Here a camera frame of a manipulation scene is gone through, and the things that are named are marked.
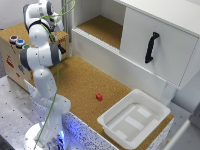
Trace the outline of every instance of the wooden drawer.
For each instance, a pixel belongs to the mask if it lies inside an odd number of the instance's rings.
[[[153,60],[146,64],[145,56],[153,32],[159,37],[154,40]],[[179,86],[197,41],[198,37],[127,8],[120,54]]]

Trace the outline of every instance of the gray floor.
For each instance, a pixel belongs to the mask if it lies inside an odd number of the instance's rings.
[[[2,57],[1,57],[1,51],[0,51],[0,78],[2,78],[5,75],[6,75],[6,72],[5,72],[3,60],[2,60]]]

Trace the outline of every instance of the black drawer handle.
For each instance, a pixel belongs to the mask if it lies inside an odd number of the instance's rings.
[[[154,45],[154,40],[157,39],[160,35],[156,32],[153,32],[153,36],[151,37],[150,41],[149,41],[149,45],[147,48],[147,53],[146,53],[146,57],[145,57],[145,63],[148,64],[149,62],[151,62],[153,60],[153,57],[151,57],[151,53],[153,50],[153,45]]]

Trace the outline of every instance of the green cable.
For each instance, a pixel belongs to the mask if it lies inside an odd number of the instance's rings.
[[[64,9],[64,7],[65,7],[68,3],[72,2],[72,1],[74,1],[74,6],[73,6],[69,11],[65,12],[64,14],[60,14],[60,13],[62,12],[62,10]],[[65,15],[65,14],[69,13],[70,11],[72,11],[72,9],[74,9],[74,7],[75,7],[75,0],[68,1],[68,2],[62,7],[62,9],[61,9],[59,15],[55,15],[55,16],[63,16],[63,15]],[[43,16],[43,17],[40,18],[40,20],[41,20],[42,18],[45,18],[45,17],[55,17],[55,16]],[[48,30],[43,24],[41,24],[41,25],[42,25],[43,28],[46,30],[46,32],[49,34],[52,43],[54,43],[53,37],[52,37],[52,35],[49,33],[49,30]],[[59,84],[59,66],[57,65],[57,89],[58,89],[58,84]],[[37,141],[36,141],[36,144],[35,144],[34,149],[36,148],[36,146],[37,146],[37,144],[38,144],[38,142],[39,142],[39,139],[40,139],[40,137],[41,137],[41,135],[42,135],[42,132],[43,132],[43,130],[44,130],[44,127],[45,127],[45,125],[46,125],[46,123],[47,123],[47,120],[49,119],[50,113],[51,113],[51,111],[52,111],[52,109],[53,109],[53,106],[54,106],[54,103],[55,103],[56,95],[57,95],[57,91],[56,91],[56,93],[55,93],[55,95],[54,95],[53,103],[51,104],[51,108],[50,108],[49,113],[48,113],[48,115],[47,115],[46,121],[45,121],[45,123],[44,123],[44,125],[43,125],[43,127],[42,127],[42,130],[41,130],[41,132],[40,132],[40,134],[39,134],[39,137],[38,137],[38,139],[37,139]]]

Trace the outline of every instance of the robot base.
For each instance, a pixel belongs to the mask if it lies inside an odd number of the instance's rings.
[[[36,137],[37,133],[40,131],[41,124],[43,125],[44,122],[35,124],[26,132],[25,137],[24,137],[24,150],[57,150],[56,148],[49,149],[48,146],[44,147],[39,142],[36,148],[34,149],[35,144],[36,144],[34,138]],[[65,143],[65,147],[66,147],[65,150],[66,150],[70,143],[70,139],[66,135],[64,138],[65,138],[64,143]]]

